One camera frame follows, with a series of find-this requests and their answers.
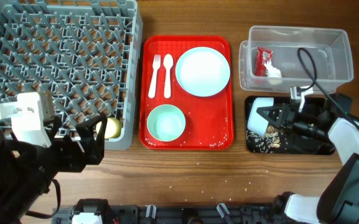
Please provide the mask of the light blue bowl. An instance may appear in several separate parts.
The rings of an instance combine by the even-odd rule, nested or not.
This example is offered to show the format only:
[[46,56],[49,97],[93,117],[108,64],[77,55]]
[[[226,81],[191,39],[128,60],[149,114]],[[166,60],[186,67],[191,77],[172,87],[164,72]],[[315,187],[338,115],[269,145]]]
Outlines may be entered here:
[[256,98],[251,107],[247,128],[249,131],[264,136],[268,128],[268,121],[257,113],[259,107],[268,107],[274,104],[274,98]]

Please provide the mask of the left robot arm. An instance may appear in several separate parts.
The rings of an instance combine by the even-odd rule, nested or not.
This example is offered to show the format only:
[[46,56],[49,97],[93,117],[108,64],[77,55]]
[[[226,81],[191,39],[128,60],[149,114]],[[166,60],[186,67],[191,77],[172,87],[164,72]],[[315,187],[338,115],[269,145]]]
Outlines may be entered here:
[[19,223],[24,215],[49,219],[49,214],[30,210],[42,194],[55,186],[61,201],[59,172],[81,172],[104,158],[107,117],[103,114],[76,125],[78,142],[70,136],[56,139],[57,128],[47,133],[51,146],[6,139],[0,130],[0,223]]

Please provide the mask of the white napkin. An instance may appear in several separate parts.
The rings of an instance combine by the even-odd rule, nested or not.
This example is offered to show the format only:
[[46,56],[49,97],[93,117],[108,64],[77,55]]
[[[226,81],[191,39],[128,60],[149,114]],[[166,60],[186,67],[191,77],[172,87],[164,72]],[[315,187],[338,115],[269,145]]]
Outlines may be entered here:
[[268,61],[264,64],[264,66],[266,67],[266,76],[268,78],[268,82],[271,85],[279,85],[282,83],[282,75],[281,75],[281,71],[272,66],[271,61]]

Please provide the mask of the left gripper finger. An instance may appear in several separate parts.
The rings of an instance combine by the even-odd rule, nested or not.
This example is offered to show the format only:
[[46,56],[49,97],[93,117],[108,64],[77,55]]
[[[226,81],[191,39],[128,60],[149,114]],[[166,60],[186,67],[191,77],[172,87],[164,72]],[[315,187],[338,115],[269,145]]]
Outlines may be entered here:
[[44,122],[45,131],[50,140],[53,140],[62,126],[62,119],[60,116],[55,116],[53,120]]
[[75,126],[84,151],[104,151],[107,117],[99,114]]

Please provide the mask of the food scraps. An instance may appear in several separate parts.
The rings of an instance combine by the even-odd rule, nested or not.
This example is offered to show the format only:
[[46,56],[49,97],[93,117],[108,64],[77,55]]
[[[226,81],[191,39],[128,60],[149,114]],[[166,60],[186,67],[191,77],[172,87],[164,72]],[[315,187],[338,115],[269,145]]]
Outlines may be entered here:
[[246,146],[255,153],[274,153],[281,148],[280,132],[269,125],[263,136],[246,130]]

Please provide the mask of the red ketchup packet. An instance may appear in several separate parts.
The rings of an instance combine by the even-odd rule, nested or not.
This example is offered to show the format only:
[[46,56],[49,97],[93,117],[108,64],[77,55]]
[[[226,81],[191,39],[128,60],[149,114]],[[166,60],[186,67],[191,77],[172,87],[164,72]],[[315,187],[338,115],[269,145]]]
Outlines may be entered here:
[[273,51],[262,48],[262,47],[258,47],[258,51],[256,54],[256,66],[255,66],[255,71],[254,71],[254,75],[257,77],[266,77],[266,64],[268,62],[271,62],[273,58]]

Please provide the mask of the yellow plastic cup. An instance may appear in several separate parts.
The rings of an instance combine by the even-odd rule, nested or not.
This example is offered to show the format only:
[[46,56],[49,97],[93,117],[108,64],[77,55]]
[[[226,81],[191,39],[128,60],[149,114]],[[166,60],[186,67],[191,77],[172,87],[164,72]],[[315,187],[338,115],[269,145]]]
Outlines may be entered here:
[[107,118],[105,139],[118,138],[121,135],[123,125],[116,118]]

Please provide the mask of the green bowl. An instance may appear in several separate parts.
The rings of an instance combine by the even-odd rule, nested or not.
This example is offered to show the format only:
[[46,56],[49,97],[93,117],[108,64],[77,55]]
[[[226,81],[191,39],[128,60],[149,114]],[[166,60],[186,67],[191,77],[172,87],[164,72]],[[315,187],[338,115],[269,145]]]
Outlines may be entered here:
[[183,112],[174,105],[159,105],[147,117],[147,130],[151,136],[162,142],[178,139],[185,130],[186,120]]

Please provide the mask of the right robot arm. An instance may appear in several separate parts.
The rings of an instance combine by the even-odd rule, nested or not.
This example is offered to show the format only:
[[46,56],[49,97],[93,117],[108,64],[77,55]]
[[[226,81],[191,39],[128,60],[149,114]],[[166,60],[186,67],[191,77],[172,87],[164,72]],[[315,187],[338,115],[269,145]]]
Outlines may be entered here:
[[351,98],[338,94],[327,97],[324,110],[313,126],[299,111],[304,100],[275,104],[274,98],[254,100],[250,121],[266,128],[288,128],[301,136],[330,143],[338,152],[342,168],[319,197],[288,196],[284,214],[302,223],[359,223],[359,119],[348,114]]

